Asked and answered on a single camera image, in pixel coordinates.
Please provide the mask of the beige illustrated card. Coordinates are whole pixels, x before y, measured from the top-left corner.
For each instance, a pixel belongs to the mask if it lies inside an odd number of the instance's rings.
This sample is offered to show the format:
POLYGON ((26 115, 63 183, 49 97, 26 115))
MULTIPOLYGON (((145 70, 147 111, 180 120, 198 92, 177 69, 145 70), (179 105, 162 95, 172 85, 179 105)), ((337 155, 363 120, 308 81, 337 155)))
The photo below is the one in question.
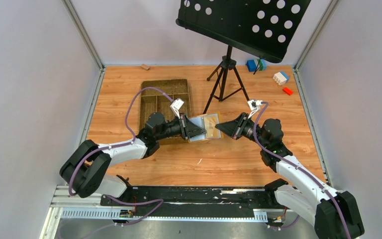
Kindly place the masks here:
POLYGON ((204 128, 206 130, 206 138, 221 138, 220 131, 215 127, 219 123, 218 115, 207 115, 203 117, 204 128))

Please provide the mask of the yellow leather card holder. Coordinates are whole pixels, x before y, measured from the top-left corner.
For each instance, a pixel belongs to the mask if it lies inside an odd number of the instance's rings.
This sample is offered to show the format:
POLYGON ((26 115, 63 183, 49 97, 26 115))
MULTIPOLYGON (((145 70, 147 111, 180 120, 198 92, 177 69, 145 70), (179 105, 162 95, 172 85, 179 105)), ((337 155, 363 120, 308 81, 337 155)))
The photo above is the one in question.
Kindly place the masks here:
POLYGON ((197 126, 204 128, 206 133, 192 137, 189 142, 220 139, 223 137, 222 132, 215 127, 218 123, 220 123, 219 112, 191 117, 190 121, 197 126))

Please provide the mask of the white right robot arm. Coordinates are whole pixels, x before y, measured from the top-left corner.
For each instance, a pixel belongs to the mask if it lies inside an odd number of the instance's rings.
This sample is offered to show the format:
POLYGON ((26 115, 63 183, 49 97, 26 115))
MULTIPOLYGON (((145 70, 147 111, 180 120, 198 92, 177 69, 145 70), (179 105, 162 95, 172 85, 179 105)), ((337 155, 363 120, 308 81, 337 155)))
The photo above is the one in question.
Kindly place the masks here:
POLYGON ((338 191, 309 172, 283 143, 279 119, 267 119, 262 125, 247 113, 215 126, 238 140, 245 137, 261 147, 264 164, 282 176, 265 187, 275 202, 309 222, 320 239, 357 239, 365 228, 355 197, 338 191))

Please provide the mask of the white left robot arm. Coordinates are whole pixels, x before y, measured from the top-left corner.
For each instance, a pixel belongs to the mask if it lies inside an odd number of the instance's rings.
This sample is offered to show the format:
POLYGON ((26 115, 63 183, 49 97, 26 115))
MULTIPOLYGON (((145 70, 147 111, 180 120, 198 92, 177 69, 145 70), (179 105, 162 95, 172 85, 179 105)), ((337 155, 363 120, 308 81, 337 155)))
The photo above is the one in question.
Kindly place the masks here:
POLYGON ((119 198, 129 184, 120 176, 108 175, 109 167, 153 155, 162 139, 180 136, 188 140, 205 133, 203 127, 194 124, 184 113, 171 121, 165 120, 162 113, 153 113, 131 140, 112 144, 83 141, 61 167, 60 176, 68 183, 70 196, 86 198, 98 193, 119 198))

